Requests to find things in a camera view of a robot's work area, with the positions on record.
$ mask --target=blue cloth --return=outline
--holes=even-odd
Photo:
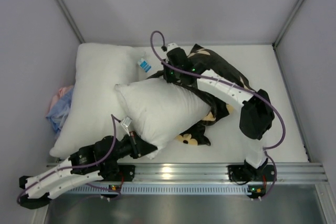
[[[57,134],[62,130],[65,120],[68,117],[73,90],[72,88],[63,95],[46,115],[46,119],[51,123],[52,128]]]

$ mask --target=white wall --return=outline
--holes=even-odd
[[[36,175],[53,144],[44,116],[74,81],[78,42],[54,0],[0,0],[0,218],[30,223],[16,205],[18,178]]]
[[[307,0],[279,47],[313,156],[336,195],[336,0]]]
[[[148,46],[274,42],[297,0],[65,0],[86,41]]]

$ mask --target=white floor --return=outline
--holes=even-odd
[[[192,47],[183,47],[188,54]],[[286,138],[283,144],[268,151],[276,162],[307,162],[307,155],[302,144],[297,124],[290,106],[280,70],[271,45],[249,46],[208,46],[241,71],[256,89],[268,92],[272,104],[278,109],[286,124]],[[148,75],[162,69],[160,62],[151,48],[141,48],[146,52],[146,59],[152,65]],[[162,58],[165,53],[157,47]],[[234,113],[221,119],[206,129],[206,136],[211,146],[190,146],[172,141],[155,159],[146,157],[121,159],[121,163],[234,163],[244,160],[243,148],[239,140],[238,114]],[[277,143],[281,137],[281,126],[276,118],[272,128],[264,135],[267,146]]]

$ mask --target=crumpled fabric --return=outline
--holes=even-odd
[[[56,135],[60,133],[68,117],[72,101],[73,86],[61,88],[52,98],[46,119],[51,123]]]

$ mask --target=black mounting bracket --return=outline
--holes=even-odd
[[[124,177],[124,182],[132,182],[135,176],[135,165],[118,165],[119,173],[111,174],[102,181],[119,182]]]
[[[250,181],[262,182],[263,176],[265,177],[266,181],[269,182],[274,180],[275,175],[273,165],[265,165],[260,170],[252,170],[251,167],[247,166],[246,163],[244,165],[229,165],[228,172],[230,181],[238,184]]]

